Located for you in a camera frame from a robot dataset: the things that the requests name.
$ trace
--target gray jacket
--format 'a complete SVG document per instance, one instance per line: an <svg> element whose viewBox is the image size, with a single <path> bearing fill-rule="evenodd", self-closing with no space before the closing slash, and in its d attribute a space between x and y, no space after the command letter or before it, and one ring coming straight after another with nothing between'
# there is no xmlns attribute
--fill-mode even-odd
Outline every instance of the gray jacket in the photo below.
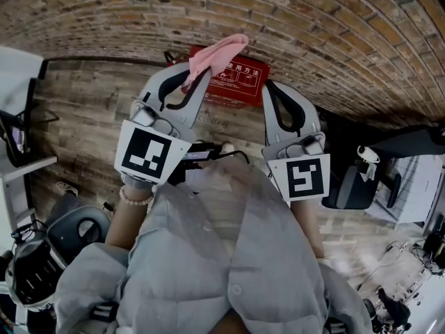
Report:
<svg viewBox="0 0 445 334"><path fill-rule="evenodd" d="M230 308L254 334L323 333L328 317L350 334L371 333L361 298L317 262L259 170L232 258L193 192L166 184L129 253L93 244L65 270L56 291L58 333L102 333L88 313L106 301L119 303L107 333L207 334Z"/></svg>

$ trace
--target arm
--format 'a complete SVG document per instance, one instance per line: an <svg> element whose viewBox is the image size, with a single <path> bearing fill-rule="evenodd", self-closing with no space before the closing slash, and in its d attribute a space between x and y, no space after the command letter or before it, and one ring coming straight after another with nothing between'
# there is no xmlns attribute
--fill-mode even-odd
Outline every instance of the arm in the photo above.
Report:
<svg viewBox="0 0 445 334"><path fill-rule="evenodd" d="M298 224L300 224L306 238L309 240L315 257L318 259L325 258L323 240L318 229L318 220L314 204L310 200L291 202L291 211Z"/></svg>
<svg viewBox="0 0 445 334"><path fill-rule="evenodd" d="M151 187L136 188L126 184L124 194L129 200L142 201L151 196L152 190ZM147 207L147 205L143 207L129 205L121 200L111 221L105 244L131 250L147 214Z"/></svg>

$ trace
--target person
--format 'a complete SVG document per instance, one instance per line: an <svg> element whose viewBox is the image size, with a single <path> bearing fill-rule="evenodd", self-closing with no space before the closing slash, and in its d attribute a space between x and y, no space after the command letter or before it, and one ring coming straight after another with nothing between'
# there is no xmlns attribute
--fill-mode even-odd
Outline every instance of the person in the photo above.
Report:
<svg viewBox="0 0 445 334"><path fill-rule="evenodd" d="M390 324L394 330L402 326L404 331L409 331L412 326L411 323L408 323L411 315L410 309L404 303L389 298L383 288L378 289L378 298L390 316L390 320L385 320L385 322Z"/></svg>
<svg viewBox="0 0 445 334"><path fill-rule="evenodd" d="M324 260L313 201L288 206L236 156L177 186L124 183L105 244L58 282L58 333L371 332L361 298Z"/></svg>

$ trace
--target wooden floor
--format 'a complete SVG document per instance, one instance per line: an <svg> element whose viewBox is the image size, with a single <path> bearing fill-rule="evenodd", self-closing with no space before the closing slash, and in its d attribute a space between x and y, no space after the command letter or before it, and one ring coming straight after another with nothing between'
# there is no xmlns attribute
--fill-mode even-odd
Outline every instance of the wooden floor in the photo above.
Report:
<svg viewBox="0 0 445 334"><path fill-rule="evenodd" d="M79 189L83 204L102 208L104 202L116 204L122 183L113 168L122 121L129 116L149 76L158 67L97 61L51 62L45 80L38 82L35 100L40 107L33 118L42 119L45 110L60 120L36 125L35 149L43 155L58 156L58 163L32 175L32 194L40 217L49 215L59 195L57 181ZM198 138L231 141L265 170L261 157L264 146L264 117L261 109L231 109L204 103L195 123ZM372 298L378 285L397 299L416 289L428 274L408 251L397 248L380 261L388 244L396 246L420 237L415 225L397 231L393 225L375 220L362 211L336 211L318 206L321 232L333 266L357 286L377 267L360 290Z"/></svg>

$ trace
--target red box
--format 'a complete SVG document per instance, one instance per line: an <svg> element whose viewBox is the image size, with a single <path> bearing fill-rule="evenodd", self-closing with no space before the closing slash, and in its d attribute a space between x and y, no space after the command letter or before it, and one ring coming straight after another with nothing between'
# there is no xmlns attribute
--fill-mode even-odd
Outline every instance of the red box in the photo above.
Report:
<svg viewBox="0 0 445 334"><path fill-rule="evenodd" d="M205 47L192 46L190 57ZM235 56L226 69L212 77L205 100L232 107L262 105L261 89L270 66L253 58Z"/></svg>

